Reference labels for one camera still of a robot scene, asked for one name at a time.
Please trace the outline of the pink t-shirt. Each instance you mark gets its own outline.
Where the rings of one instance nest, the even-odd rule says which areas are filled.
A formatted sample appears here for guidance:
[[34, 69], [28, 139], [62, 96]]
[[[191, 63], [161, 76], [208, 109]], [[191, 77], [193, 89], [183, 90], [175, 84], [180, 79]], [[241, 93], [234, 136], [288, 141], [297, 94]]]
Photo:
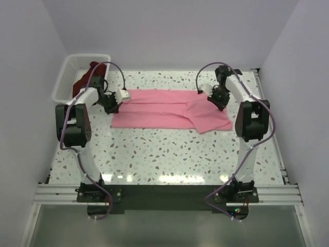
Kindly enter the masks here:
[[113, 128], [195, 129], [231, 131], [233, 122], [225, 110], [207, 100], [204, 94], [182, 90], [131, 90], [112, 120]]

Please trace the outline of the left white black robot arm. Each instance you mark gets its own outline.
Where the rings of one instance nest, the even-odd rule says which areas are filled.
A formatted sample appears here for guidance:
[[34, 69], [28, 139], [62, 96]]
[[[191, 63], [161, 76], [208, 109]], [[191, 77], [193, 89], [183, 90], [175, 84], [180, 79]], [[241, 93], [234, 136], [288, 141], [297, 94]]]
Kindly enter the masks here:
[[89, 85], [78, 89], [78, 94], [65, 104], [55, 107], [56, 133], [60, 142], [60, 149], [70, 151], [79, 167], [81, 176], [78, 196], [91, 198], [101, 202], [109, 197], [104, 187], [101, 172], [96, 167], [90, 141], [92, 127], [88, 110], [94, 105], [104, 108], [106, 114], [119, 112], [122, 103], [130, 99], [126, 88], [107, 91], [106, 80], [100, 76], [93, 76]]

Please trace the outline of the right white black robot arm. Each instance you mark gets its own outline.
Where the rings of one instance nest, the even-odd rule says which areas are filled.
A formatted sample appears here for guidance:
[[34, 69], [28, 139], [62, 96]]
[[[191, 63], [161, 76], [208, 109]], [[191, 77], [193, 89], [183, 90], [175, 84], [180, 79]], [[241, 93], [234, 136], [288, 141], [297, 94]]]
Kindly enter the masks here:
[[220, 65], [215, 75], [218, 85], [206, 85], [204, 92], [220, 111], [226, 108], [231, 95], [237, 100], [239, 109], [234, 128], [240, 143], [236, 172], [216, 193], [225, 200], [241, 202], [254, 192], [254, 166], [258, 146], [268, 131], [270, 103], [255, 96], [241, 81], [240, 70]]

